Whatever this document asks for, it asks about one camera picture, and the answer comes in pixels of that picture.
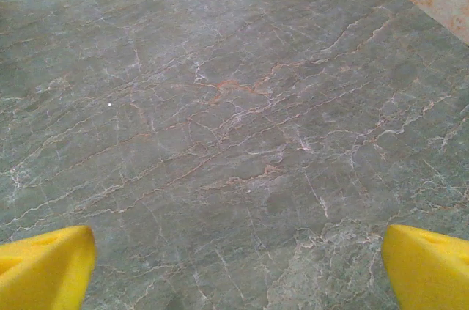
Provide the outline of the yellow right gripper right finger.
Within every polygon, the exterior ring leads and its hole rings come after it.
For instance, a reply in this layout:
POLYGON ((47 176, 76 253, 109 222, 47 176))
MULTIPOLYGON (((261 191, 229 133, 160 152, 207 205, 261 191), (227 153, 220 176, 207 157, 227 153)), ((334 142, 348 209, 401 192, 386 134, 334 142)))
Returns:
POLYGON ((468 309, 468 241, 390 225, 382 258, 400 309, 468 309))

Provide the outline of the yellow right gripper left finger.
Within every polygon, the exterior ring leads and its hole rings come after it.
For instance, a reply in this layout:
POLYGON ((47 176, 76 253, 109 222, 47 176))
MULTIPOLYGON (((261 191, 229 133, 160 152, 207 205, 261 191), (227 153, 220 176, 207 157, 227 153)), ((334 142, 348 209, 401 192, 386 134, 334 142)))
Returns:
POLYGON ((80 309, 95 268, 88 226, 1 245, 2 309, 80 309))

